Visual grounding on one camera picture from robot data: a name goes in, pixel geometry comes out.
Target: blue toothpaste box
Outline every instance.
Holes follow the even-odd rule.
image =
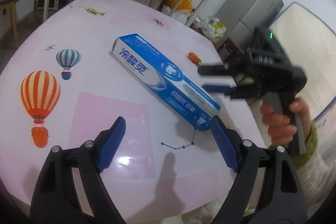
[[[112,54],[196,129],[210,128],[220,105],[145,39],[138,34],[119,37]]]

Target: orange hot air balloon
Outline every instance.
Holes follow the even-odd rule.
[[[21,84],[21,100],[28,114],[34,119],[31,136],[37,147],[48,143],[48,130],[44,119],[53,111],[60,96],[60,86],[54,75],[46,71],[34,71]]]

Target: blue gripper pad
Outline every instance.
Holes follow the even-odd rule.
[[[211,119],[211,133],[215,138],[227,167],[231,168],[235,173],[238,173],[239,147],[242,142],[239,134],[235,130],[226,128],[218,116],[214,116]]]
[[[224,95],[230,95],[235,88],[228,85],[202,85],[202,88],[209,93],[224,93]]]
[[[109,137],[100,149],[98,164],[96,165],[100,173],[110,166],[113,157],[124,138],[126,132],[125,119],[123,117],[118,117],[112,127],[109,130],[106,130],[106,132],[109,133]]]

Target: green sleeve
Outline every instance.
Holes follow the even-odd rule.
[[[306,152],[302,155],[291,156],[292,162],[296,170],[302,168],[310,160],[310,158],[317,149],[317,144],[317,128],[313,123],[311,123],[310,134],[305,142]]]

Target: finger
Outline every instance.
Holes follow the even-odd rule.
[[[272,138],[273,145],[286,145],[293,140],[293,137]]]
[[[268,103],[263,103],[260,107],[261,114],[270,115],[273,113],[273,107]]]
[[[272,115],[264,115],[262,122],[272,127],[286,126],[290,122],[290,118],[279,113],[274,113]]]
[[[284,126],[284,127],[269,127],[268,134],[272,138],[283,138],[283,137],[293,137],[297,132],[297,127],[294,125]]]
[[[289,110],[293,113],[300,112],[301,115],[309,114],[307,103],[301,98],[296,99],[289,105]]]

